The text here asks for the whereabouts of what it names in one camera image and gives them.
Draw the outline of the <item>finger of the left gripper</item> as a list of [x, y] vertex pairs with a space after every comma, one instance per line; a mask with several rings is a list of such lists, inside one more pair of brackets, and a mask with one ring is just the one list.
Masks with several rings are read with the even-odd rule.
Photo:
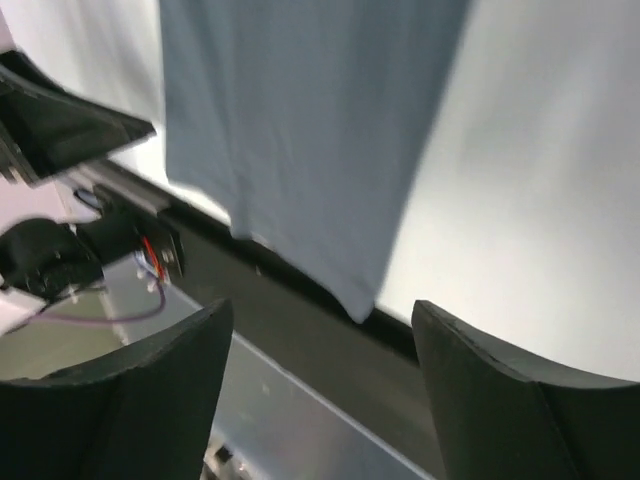
[[155, 134], [145, 120], [76, 96], [20, 50], [1, 54], [1, 175], [39, 183]]

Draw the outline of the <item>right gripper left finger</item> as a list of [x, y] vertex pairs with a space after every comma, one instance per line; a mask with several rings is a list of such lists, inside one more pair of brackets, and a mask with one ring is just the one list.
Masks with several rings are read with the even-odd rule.
[[199, 478], [232, 332], [219, 300], [101, 357], [2, 382], [2, 478]]

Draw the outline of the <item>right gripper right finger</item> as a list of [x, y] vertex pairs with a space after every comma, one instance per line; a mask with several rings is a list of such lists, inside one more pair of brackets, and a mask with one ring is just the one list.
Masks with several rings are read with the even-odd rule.
[[638, 383], [543, 358], [428, 301], [411, 324], [448, 478], [638, 478]]

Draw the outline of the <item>blue-grey t shirt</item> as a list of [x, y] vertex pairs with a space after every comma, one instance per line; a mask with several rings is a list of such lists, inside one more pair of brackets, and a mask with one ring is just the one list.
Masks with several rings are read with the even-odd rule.
[[163, 1], [166, 171], [363, 321], [465, 1]]

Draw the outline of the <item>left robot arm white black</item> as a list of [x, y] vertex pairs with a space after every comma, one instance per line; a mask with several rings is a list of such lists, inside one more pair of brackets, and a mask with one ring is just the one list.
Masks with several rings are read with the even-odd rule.
[[[30, 187], [104, 160], [153, 136], [144, 119], [85, 100], [42, 72], [26, 53], [1, 54], [1, 174]], [[1, 235], [1, 288], [54, 305], [96, 290], [106, 266], [131, 254], [149, 265], [156, 288], [184, 272], [178, 233], [126, 197], [122, 184], [77, 187], [92, 221], [21, 220]]]

